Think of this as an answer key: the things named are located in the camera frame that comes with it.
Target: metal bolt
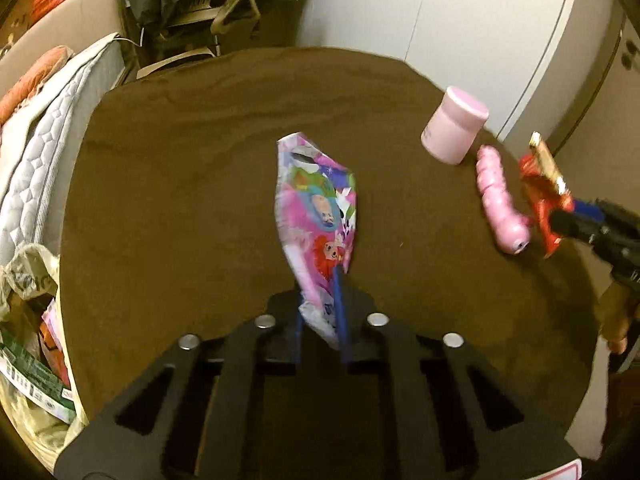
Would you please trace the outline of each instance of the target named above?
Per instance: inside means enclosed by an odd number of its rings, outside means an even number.
[[[367,323],[371,326],[385,326],[389,322],[389,318],[382,312],[374,312],[367,316]]]
[[[183,350],[193,350],[200,344],[200,338],[195,334],[185,334],[178,341],[178,346]]]
[[[255,318],[255,325],[258,328],[271,328],[276,325],[276,319],[271,314],[262,314]]]
[[[456,334],[455,332],[449,332],[442,337],[442,341],[449,348],[460,348],[465,340],[462,338],[460,334]]]

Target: round table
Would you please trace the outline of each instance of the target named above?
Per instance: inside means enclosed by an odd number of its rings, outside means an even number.
[[[537,235],[519,256],[496,249],[474,154],[498,143],[481,132],[460,166],[435,160],[420,133],[441,98],[402,62],[295,48],[238,52],[105,95],[74,170],[61,256],[66,342],[89,417],[180,335],[224,335],[292,287],[273,214],[276,141],[302,131],[356,177],[353,283],[416,332],[461,333],[566,430],[596,342],[587,274],[570,243],[546,260]],[[526,211],[516,161],[499,149]],[[361,416],[375,409],[374,385],[308,340],[306,371],[268,383],[267,419],[296,438],[280,445],[286,460],[265,460],[281,478],[303,467],[375,476],[375,423]],[[316,461],[296,462],[303,449]]]

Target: cylindrical container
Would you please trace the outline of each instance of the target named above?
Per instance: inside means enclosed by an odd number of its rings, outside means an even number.
[[[478,99],[450,86],[422,132],[422,144],[438,160],[459,164],[488,118]]]

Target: candy wrapper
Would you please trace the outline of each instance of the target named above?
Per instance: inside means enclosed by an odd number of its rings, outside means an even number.
[[[525,155],[520,159],[520,177],[544,238],[545,257],[548,258],[556,252],[562,241],[549,226],[549,213],[553,209],[572,212],[574,199],[549,148],[538,132],[533,132],[529,147],[531,155]]]
[[[337,348],[332,279],[349,269],[356,228],[353,174],[301,133],[278,141],[275,215],[282,249],[302,290],[306,323]]]

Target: white label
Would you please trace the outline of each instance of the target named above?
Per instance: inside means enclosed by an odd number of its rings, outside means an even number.
[[[528,480],[578,480],[582,476],[582,462],[579,458],[558,469]]]
[[[13,386],[18,388],[20,393],[28,399],[31,399],[47,413],[50,413],[67,424],[71,424],[74,418],[76,418],[76,413],[73,410],[53,400],[36,387],[35,384],[31,383],[30,380],[22,375],[20,371],[7,360],[4,354],[0,359],[0,372],[2,372]]]

